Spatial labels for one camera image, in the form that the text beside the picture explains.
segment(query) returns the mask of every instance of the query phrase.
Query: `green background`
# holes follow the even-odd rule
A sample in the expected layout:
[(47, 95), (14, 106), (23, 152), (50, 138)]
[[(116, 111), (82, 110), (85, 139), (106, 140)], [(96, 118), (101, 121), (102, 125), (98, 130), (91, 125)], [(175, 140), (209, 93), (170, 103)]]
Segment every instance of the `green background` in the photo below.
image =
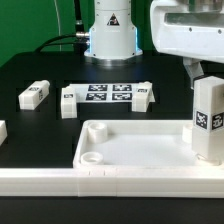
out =
[[(80, 0), (80, 3), (85, 31), (88, 31), (94, 23), (94, 0)], [(152, 49), (150, 3), (150, 0), (132, 0), (132, 21), (138, 28), (139, 47), (143, 50)], [(61, 34), (75, 32), (73, 0), (57, 0), (57, 4)], [(58, 36), (58, 22), (54, 0), (0, 0), (0, 66), (13, 55), (33, 51), (55, 36)]]

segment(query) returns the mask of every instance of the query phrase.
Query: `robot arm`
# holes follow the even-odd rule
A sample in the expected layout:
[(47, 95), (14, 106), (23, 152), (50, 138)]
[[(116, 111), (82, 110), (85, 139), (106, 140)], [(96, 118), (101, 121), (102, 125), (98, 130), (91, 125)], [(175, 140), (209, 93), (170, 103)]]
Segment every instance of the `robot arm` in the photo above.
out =
[(183, 56), (192, 83), (203, 75), (200, 60), (224, 63), (223, 21), (222, 0), (154, 0), (151, 5), (156, 49)]

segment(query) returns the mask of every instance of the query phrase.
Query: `tall white block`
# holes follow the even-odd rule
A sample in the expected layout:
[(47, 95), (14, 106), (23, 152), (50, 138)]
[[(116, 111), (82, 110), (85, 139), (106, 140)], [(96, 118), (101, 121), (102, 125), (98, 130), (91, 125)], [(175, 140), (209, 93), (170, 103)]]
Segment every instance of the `tall white block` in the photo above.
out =
[(132, 97), (132, 111), (146, 112), (149, 102), (153, 101), (152, 83), (142, 82), (139, 83), (136, 93)]
[(0, 145), (4, 142), (7, 137), (7, 130), (5, 121), (0, 121)]
[(218, 160), (224, 154), (224, 80), (197, 80), (194, 91), (192, 149), (208, 160)]

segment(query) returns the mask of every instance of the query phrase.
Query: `warning label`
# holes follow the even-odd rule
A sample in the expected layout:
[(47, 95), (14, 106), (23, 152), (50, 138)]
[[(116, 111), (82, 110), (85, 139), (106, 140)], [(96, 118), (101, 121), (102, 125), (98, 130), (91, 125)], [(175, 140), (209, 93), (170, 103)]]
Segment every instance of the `warning label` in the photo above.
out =
[(109, 22), (107, 23), (107, 26), (120, 26), (117, 17), (115, 16), (115, 14), (113, 13), (113, 15), (111, 16)]

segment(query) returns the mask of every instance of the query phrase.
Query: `white block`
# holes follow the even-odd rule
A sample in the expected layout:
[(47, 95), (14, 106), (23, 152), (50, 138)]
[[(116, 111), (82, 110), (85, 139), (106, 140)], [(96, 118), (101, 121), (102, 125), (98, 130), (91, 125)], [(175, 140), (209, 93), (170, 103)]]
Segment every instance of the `white block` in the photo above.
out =
[(5, 121), (0, 121), (0, 145), (4, 142), (7, 137), (7, 130)]
[(34, 82), (19, 95), (20, 109), (34, 110), (49, 94), (49, 86), (46, 80)]
[(192, 149), (208, 160), (224, 154), (224, 80), (195, 82)]
[(74, 169), (0, 169), (1, 196), (78, 196)]
[(211, 76), (194, 85), (194, 108), (214, 114), (224, 111), (224, 80)]
[(62, 88), (61, 91), (61, 117), (62, 119), (77, 117), (75, 89), (69, 86)]
[(149, 102), (153, 102), (152, 83), (139, 83), (136, 93), (132, 97), (132, 111), (146, 112)]

